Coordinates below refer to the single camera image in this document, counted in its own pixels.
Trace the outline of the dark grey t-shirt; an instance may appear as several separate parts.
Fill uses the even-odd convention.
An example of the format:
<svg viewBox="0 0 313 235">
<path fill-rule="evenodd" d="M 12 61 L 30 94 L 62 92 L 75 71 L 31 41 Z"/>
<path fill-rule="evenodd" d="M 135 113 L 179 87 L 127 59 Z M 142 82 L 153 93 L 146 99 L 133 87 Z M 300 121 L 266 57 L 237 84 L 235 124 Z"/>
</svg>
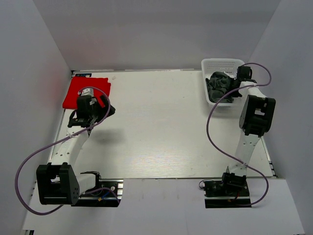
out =
<svg viewBox="0 0 313 235">
<path fill-rule="evenodd" d="M 216 103 L 226 93 L 238 88 L 242 81 L 242 78 L 234 79 L 224 72 L 214 72 L 205 79 L 209 100 Z"/>
</svg>

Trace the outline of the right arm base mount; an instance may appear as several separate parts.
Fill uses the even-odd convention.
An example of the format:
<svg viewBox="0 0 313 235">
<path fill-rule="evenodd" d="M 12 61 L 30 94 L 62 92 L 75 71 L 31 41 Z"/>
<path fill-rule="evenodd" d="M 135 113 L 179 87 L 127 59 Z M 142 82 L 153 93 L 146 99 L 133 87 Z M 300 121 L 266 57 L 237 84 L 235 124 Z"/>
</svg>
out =
<svg viewBox="0 0 313 235">
<path fill-rule="evenodd" d="M 200 181 L 199 188 L 204 191 L 204 203 L 207 209 L 251 207 L 246 176 L 225 172 L 221 180 Z"/>
</svg>

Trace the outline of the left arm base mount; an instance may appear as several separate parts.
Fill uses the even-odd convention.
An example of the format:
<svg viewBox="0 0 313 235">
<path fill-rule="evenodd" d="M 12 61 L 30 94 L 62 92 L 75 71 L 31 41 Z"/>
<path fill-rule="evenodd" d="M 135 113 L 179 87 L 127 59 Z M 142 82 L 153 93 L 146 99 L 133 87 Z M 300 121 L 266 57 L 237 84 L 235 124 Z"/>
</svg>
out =
<svg viewBox="0 0 313 235">
<path fill-rule="evenodd" d="M 75 207 L 116 208 L 122 199 L 122 179 L 103 179 L 97 171 L 86 171 L 77 177 L 78 201 Z"/>
</svg>

